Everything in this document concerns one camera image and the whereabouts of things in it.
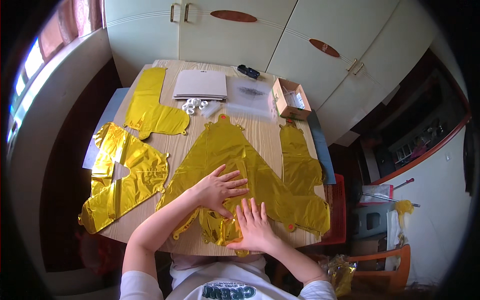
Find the white cabinet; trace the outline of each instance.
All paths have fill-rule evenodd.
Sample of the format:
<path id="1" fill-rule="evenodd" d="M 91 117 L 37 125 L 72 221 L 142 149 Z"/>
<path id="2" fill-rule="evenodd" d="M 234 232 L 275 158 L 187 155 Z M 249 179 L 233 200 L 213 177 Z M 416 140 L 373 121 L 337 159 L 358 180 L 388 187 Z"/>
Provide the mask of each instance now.
<path id="1" fill-rule="evenodd" d="M 397 6 L 398 0 L 299 0 L 267 72 L 300 83 L 318 109 L 347 76 Z M 340 57 L 322 53 L 317 39 Z"/>
<path id="2" fill-rule="evenodd" d="M 182 4 L 180 59 L 225 65 L 244 64 L 265 72 L 296 0 L 190 0 Z M 231 11 L 255 17 L 238 22 L 212 16 Z"/>
<path id="3" fill-rule="evenodd" d="M 433 19 L 418 1 L 400 1 L 352 73 L 317 110 L 328 145 L 395 89 L 420 60 L 436 32 Z M 362 63 L 363 67 L 354 75 Z"/>
<path id="4" fill-rule="evenodd" d="M 347 133 L 388 94 L 389 92 L 378 82 L 369 78 L 365 72 L 358 72 L 357 75 L 351 73 L 345 77 L 317 110 L 318 121 L 325 134 L 327 145 L 330 146 Z"/>
<path id="5" fill-rule="evenodd" d="M 145 64 L 179 58 L 180 0 L 105 0 L 108 39 L 122 85 L 128 87 Z"/>
<path id="6" fill-rule="evenodd" d="M 392 91 L 413 69 L 438 33 L 418 0 L 401 0 L 361 62 L 382 87 Z"/>

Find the cardboard box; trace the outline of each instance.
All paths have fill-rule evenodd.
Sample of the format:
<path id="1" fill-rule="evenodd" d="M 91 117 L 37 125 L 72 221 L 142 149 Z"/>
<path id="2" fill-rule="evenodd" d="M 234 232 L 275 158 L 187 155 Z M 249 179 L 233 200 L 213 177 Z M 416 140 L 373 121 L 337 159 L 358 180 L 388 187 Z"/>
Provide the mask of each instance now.
<path id="1" fill-rule="evenodd" d="M 380 233 L 371 237 L 363 238 L 361 240 L 354 240 L 352 242 L 350 256 L 364 256 L 376 254 L 387 250 L 386 233 Z M 358 263 L 358 271 L 379 271 L 384 268 L 385 259 L 361 261 Z"/>
<path id="2" fill-rule="evenodd" d="M 289 91 L 295 91 L 294 97 L 289 98 L 290 101 L 283 96 L 282 87 Z M 272 87 L 272 94 L 275 99 L 277 113 L 283 118 L 305 121 L 312 112 L 301 84 L 278 78 Z"/>

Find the black device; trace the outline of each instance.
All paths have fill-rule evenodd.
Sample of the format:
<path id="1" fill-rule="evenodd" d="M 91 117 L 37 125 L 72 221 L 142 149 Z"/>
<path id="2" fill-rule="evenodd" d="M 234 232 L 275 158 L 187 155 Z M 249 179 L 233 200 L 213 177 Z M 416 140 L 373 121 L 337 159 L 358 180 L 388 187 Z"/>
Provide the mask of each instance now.
<path id="1" fill-rule="evenodd" d="M 242 74 L 245 74 L 248 77 L 251 77 L 253 79 L 257 79 L 257 77 L 260 76 L 260 72 L 252 68 L 247 68 L 245 65 L 238 66 L 237 70 L 239 70 Z"/>

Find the red basket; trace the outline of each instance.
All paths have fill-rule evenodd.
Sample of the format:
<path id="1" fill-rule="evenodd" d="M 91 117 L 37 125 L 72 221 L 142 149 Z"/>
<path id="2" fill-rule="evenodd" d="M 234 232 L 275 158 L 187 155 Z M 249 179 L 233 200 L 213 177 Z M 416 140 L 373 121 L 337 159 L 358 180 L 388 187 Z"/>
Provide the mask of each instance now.
<path id="1" fill-rule="evenodd" d="M 331 197 L 330 230 L 316 245 L 332 245 L 344 243 L 347 239 L 347 212 L 345 208 L 345 186 L 342 175 L 335 174 L 336 184 L 325 188 L 325 200 Z"/>

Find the white t-shirt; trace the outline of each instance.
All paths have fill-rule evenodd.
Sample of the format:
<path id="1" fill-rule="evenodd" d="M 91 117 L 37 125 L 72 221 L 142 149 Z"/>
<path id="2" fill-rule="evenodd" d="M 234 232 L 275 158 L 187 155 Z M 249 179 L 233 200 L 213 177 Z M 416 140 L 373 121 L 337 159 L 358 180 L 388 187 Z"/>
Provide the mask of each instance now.
<path id="1" fill-rule="evenodd" d="M 167 300 L 336 300 L 332 285 L 313 281 L 297 297 L 270 283 L 255 266 L 236 262 L 216 262 L 183 271 L 170 269 L 173 291 Z M 123 274 L 120 300 L 163 300 L 158 282 L 149 274 L 129 271 Z"/>

